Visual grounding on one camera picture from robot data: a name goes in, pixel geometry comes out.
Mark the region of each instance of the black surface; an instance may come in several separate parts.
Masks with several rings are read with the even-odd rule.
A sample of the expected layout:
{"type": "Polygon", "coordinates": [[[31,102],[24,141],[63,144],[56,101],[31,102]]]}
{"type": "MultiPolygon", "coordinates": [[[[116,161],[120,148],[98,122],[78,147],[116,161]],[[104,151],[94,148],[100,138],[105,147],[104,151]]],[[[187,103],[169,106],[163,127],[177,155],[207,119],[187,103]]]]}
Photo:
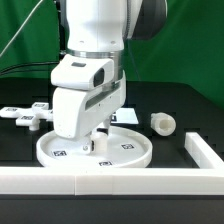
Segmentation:
{"type": "MultiPolygon", "coordinates": [[[[51,102],[54,87],[44,79],[1,79],[0,107],[29,108],[51,102]]],[[[190,86],[174,83],[127,83],[125,107],[134,107],[139,125],[123,125],[146,135],[153,144],[149,167],[192,167],[184,149],[186,131],[197,131],[224,158],[224,111],[190,86]],[[165,112],[177,122],[170,137],[150,128],[151,113],[165,112]]],[[[0,166],[40,166],[35,144],[41,130],[16,127],[0,119],[0,166]]],[[[223,196],[0,196],[0,223],[223,223],[223,196]]]]}

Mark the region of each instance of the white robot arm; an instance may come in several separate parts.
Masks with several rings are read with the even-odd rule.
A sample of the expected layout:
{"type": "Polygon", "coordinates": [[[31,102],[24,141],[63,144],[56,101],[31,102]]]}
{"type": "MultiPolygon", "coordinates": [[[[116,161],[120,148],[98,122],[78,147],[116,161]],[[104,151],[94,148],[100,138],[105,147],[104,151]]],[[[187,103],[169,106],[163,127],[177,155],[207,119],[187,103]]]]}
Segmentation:
{"type": "Polygon", "coordinates": [[[167,7],[165,0],[61,3],[69,54],[52,72],[52,84],[59,87],[53,98],[54,129],[61,137],[80,139],[124,103],[124,39],[149,39],[165,22],[167,7]]]}
{"type": "Polygon", "coordinates": [[[166,20],[166,0],[60,2],[68,54],[51,74],[54,132],[37,142],[38,160],[44,166],[146,167],[151,142],[110,127],[110,119],[126,97],[124,41],[153,37],[166,20]]]}

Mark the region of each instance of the black cable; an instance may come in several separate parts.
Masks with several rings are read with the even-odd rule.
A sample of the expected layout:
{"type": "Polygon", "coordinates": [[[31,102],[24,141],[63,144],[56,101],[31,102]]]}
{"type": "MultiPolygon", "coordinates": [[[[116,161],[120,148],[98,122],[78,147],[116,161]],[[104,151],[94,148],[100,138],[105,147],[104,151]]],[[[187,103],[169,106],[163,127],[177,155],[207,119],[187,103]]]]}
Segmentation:
{"type": "Polygon", "coordinates": [[[59,62],[57,61],[50,61],[50,62],[32,62],[32,63],[26,63],[26,64],[19,64],[19,65],[13,65],[8,68],[5,68],[0,71],[0,75],[2,73],[14,70],[16,68],[23,68],[23,67],[30,67],[30,66],[44,66],[44,65],[57,65],[59,62]]]}
{"type": "Polygon", "coordinates": [[[12,73],[20,73],[20,72],[22,72],[22,73],[24,73],[24,72],[49,72],[49,70],[27,69],[27,70],[19,70],[19,71],[7,71],[7,72],[0,73],[0,76],[12,74],[12,73]]]}

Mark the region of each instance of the white object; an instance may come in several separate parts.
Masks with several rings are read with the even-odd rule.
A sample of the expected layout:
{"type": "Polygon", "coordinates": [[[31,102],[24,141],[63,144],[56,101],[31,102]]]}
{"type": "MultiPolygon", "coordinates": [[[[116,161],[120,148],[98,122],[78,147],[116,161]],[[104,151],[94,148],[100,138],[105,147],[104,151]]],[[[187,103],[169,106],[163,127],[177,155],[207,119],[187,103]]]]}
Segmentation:
{"type": "Polygon", "coordinates": [[[139,124],[134,108],[120,108],[113,115],[113,124],[139,124]]]}
{"type": "Polygon", "coordinates": [[[53,111],[48,110],[49,104],[36,102],[32,108],[4,107],[0,110],[0,116],[4,118],[17,118],[17,126],[28,126],[30,131],[39,130],[40,119],[53,121],[53,111]]]}
{"type": "Polygon", "coordinates": [[[151,128],[161,136],[169,136],[176,129],[176,122],[168,114],[157,113],[151,115],[151,128]]]}
{"type": "MultiPolygon", "coordinates": [[[[198,146],[194,153],[205,149],[209,155],[213,150],[202,141],[196,133],[186,135],[186,142],[198,146]]],[[[213,156],[207,160],[211,160],[211,164],[217,161],[218,166],[210,169],[1,167],[0,194],[224,195],[222,161],[213,156]]]]}
{"type": "Polygon", "coordinates": [[[224,169],[224,163],[197,133],[187,133],[185,148],[202,169],[224,169]]]}
{"type": "Polygon", "coordinates": [[[100,70],[103,70],[100,85],[104,85],[114,78],[114,61],[109,58],[78,58],[67,54],[52,71],[51,83],[64,88],[92,90],[96,87],[94,78],[100,70]]]}
{"type": "Polygon", "coordinates": [[[92,169],[99,167],[146,167],[152,158],[152,144],[143,135],[111,127],[109,136],[94,133],[94,150],[86,153],[86,139],[71,141],[50,132],[37,142],[37,158],[45,167],[92,169]]]}
{"type": "Polygon", "coordinates": [[[102,92],[102,87],[92,91],[57,88],[53,96],[56,134],[64,138],[78,140],[110,117],[124,104],[126,96],[125,75],[114,91],[107,93],[102,99],[97,98],[102,92]],[[94,97],[96,100],[88,106],[94,97]]]}

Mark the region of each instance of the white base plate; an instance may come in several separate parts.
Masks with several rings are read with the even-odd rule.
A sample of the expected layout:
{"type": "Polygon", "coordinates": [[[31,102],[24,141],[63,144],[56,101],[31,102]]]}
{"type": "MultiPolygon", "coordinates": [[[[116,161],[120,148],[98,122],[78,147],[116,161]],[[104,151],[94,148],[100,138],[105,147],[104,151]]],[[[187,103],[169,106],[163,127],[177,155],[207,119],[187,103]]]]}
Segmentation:
{"type": "Polygon", "coordinates": [[[54,131],[37,142],[37,158],[45,167],[146,167],[152,158],[152,144],[129,129],[111,127],[107,150],[87,154],[75,141],[60,138],[54,131]]]}

